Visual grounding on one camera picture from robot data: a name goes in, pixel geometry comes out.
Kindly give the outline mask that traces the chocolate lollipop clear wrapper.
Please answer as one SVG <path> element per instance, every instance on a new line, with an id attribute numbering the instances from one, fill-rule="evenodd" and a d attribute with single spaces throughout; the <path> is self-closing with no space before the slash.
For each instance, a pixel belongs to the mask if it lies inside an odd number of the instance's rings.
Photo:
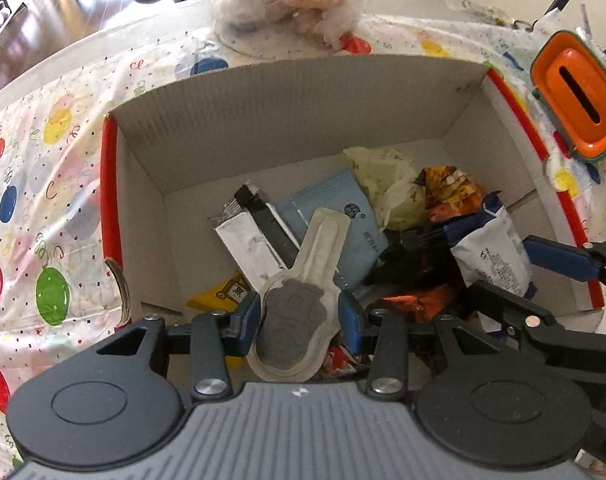
<path id="1" fill-rule="evenodd" d="M 301 244 L 291 269 L 260 290 L 262 322 L 246 359 L 265 382 L 307 382 L 339 333 L 335 264 L 328 253 Z"/>

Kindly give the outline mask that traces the red orange chip bag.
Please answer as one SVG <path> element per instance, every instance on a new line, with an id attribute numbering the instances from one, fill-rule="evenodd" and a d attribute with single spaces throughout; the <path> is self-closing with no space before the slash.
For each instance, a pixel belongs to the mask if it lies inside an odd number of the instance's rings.
<path id="1" fill-rule="evenodd" d="M 417 184 L 425 194 L 426 222 L 396 236 L 382 255 L 381 271 L 395 287 L 383 301 L 410 322 L 426 324 L 466 289 L 452 248 L 464 222 L 480 212 L 485 193 L 455 166 L 425 167 Z"/>

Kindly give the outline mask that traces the white blue snack pouch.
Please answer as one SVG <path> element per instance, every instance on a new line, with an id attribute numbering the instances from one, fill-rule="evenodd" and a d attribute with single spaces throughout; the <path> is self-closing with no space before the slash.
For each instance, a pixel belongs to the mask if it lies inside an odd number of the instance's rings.
<path id="1" fill-rule="evenodd" d="M 486 195 L 478 212 L 455 218 L 443 230 L 464 284 L 484 281 L 516 296 L 534 294 L 531 260 L 498 192 Z"/>

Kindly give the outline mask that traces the balloon birthday tablecloth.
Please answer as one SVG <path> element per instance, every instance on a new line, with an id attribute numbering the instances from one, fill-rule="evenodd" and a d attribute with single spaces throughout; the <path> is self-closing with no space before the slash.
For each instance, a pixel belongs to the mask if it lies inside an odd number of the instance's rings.
<path id="1" fill-rule="evenodd" d="M 22 462 L 4 417 L 10 394 L 126 322 L 100 257 L 104 115 L 194 64 L 333 55 L 282 25 L 219 38 L 205 6 L 189 1 L 96 32 L 0 91 L 0 479 Z"/>

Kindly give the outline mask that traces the pale yellow snack wrapper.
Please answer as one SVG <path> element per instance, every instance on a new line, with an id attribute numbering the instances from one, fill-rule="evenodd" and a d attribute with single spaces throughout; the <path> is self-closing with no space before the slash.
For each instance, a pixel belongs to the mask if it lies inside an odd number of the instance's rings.
<path id="1" fill-rule="evenodd" d="M 396 148 L 353 146 L 343 151 L 382 230 L 400 232 L 425 222 L 424 189 L 411 159 Z"/>

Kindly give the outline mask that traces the red cardboard shoe box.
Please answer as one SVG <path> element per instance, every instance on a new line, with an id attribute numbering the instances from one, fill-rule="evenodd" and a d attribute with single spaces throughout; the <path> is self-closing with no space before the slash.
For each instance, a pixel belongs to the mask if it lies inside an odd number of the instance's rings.
<path id="1" fill-rule="evenodd" d="M 466 170 L 499 192 L 521 235 L 587 238 L 570 196 L 548 179 L 542 129 L 485 65 L 370 54 L 213 70 L 105 117 L 103 252 L 126 283 L 130 316 L 183 320 L 190 297 L 230 277 L 210 220 L 240 185 L 283 200 L 343 170 L 352 146 Z"/>

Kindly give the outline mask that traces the small yellow snack packet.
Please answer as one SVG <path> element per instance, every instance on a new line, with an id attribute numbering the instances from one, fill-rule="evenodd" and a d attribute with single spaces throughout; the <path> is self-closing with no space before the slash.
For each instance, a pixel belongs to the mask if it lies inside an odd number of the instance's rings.
<path id="1" fill-rule="evenodd" d="M 248 282 L 241 273 L 236 272 L 228 280 L 188 299 L 186 306 L 202 312 L 216 310 L 233 312 L 250 291 L 251 287 Z"/>

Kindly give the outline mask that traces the blue grey snack packet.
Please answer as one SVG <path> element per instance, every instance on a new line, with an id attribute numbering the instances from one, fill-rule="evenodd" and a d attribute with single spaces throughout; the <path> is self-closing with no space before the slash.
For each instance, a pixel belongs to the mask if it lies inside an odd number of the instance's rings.
<path id="1" fill-rule="evenodd" d="M 285 198 L 277 211 L 302 245 L 328 253 L 339 288 L 361 285 L 388 248 L 373 206 L 350 170 Z"/>

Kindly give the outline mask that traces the black white snack bar packet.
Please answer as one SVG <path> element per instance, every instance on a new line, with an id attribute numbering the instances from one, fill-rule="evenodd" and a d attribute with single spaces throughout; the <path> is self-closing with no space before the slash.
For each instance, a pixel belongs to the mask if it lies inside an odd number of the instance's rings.
<path id="1" fill-rule="evenodd" d="M 252 289 L 259 292 L 294 265 L 300 244 L 260 188 L 246 181 L 210 218 L 217 236 Z"/>

